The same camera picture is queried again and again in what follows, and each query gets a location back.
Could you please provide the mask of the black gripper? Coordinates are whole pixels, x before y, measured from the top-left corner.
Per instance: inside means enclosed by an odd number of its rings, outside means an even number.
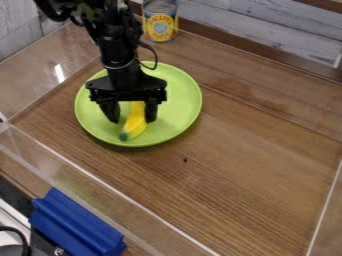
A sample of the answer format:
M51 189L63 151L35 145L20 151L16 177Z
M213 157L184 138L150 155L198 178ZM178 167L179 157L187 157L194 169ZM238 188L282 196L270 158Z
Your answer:
M86 82L90 99L99 103L102 112L112 123L120 119L118 101L147 101L144 116L151 123L158 117L158 104L167 100L167 81L148 75L140 66L106 68L104 75Z

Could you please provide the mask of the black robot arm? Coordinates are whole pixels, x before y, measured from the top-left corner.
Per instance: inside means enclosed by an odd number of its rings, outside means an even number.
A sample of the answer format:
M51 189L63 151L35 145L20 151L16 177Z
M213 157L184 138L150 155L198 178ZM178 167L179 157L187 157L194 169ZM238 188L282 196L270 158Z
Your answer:
M86 88L107 119L118 123L122 101L143 102L143 117L154 122L167 101L167 82L144 70L158 68L155 49L142 41L142 23L130 0L34 0L55 22L70 20L83 27L99 47L107 75L88 80Z

